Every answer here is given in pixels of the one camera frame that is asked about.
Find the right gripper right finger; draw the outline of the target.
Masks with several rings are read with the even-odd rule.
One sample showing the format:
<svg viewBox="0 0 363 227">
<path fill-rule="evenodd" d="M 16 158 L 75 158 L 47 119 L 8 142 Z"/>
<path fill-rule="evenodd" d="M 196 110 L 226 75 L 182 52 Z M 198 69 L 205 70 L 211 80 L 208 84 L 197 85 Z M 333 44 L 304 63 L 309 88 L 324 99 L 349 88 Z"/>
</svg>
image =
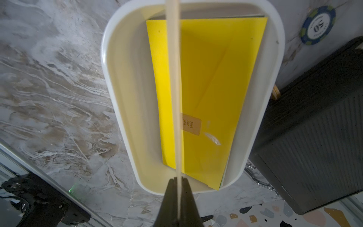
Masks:
<svg viewBox="0 0 363 227">
<path fill-rule="evenodd" d="M 181 227 L 204 227 L 187 178 L 181 178 Z"/>
</svg>

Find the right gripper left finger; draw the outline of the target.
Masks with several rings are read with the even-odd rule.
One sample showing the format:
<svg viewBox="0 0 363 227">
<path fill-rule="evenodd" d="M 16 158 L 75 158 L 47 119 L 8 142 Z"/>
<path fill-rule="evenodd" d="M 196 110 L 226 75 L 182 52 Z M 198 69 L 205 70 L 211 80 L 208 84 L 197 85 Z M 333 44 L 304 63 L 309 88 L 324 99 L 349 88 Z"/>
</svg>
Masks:
<svg viewBox="0 0 363 227">
<path fill-rule="evenodd" d="M 178 227 L 177 178 L 169 180 L 153 227 Z"/>
</svg>

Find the white storage box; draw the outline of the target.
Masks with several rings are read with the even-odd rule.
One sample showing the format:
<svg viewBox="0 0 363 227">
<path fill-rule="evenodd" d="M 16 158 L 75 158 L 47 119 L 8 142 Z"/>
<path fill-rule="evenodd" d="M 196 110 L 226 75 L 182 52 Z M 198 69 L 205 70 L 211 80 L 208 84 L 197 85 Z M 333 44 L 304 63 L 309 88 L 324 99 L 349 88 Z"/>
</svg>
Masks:
<svg viewBox="0 0 363 227">
<path fill-rule="evenodd" d="M 268 18 L 222 189 L 237 181 L 261 125 L 285 51 L 284 25 L 269 1 L 181 1 L 184 19 L 264 15 Z M 176 171 L 162 163 L 158 105 L 146 21 L 165 16 L 164 1 L 129 1 L 111 17 L 101 64 L 117 122 L 138 184 L 163 195 Z"/>
</svg>

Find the yellow envelope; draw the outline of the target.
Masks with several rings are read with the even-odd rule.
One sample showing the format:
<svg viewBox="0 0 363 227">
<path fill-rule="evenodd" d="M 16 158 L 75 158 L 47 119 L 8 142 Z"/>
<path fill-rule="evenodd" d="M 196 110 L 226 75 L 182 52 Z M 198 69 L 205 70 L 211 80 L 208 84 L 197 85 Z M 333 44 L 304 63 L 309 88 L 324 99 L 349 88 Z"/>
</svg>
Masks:
<svg viewBox="0 0 363 227">
<path fill-rule="evenodd" d="M 267 17 L 181 20 L 182 172 L 221 186 Z"/>
</svg>

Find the tan envelope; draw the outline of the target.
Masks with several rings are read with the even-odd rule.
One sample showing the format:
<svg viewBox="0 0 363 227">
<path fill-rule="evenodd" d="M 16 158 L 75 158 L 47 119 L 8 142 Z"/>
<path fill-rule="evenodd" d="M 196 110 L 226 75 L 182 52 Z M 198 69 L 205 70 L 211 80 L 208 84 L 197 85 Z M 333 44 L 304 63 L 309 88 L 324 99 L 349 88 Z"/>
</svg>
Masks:
<svg viewBox="0 0 363 227">
<path fill-rule="evenodd" d="M 177 178 L 177 218 L 181 219 L 182 197 L 182 83 L 180 57 L 180 2 L 165 2 L 167 25 L 168 64 L 171 87 L 172 115 L 175 139 L 175 163 Z"/>
</svg>

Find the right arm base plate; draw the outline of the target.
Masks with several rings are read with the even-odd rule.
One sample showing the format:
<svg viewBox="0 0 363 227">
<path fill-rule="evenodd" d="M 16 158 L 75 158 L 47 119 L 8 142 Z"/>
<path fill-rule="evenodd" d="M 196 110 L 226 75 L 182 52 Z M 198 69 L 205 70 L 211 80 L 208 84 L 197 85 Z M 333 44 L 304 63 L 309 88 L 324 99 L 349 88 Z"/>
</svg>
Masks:
<svg viewBox="0 0 363 227">
<path fill-rule="evenodd" d="M 11 178 L 1 183 L 1 189 L 11 194 L 2 199 L 18 201 L 10 202 L 23 213 L 18 227 L 76 226 L 91 219 L 87 211 L 35 174 Z"/>
</svg>

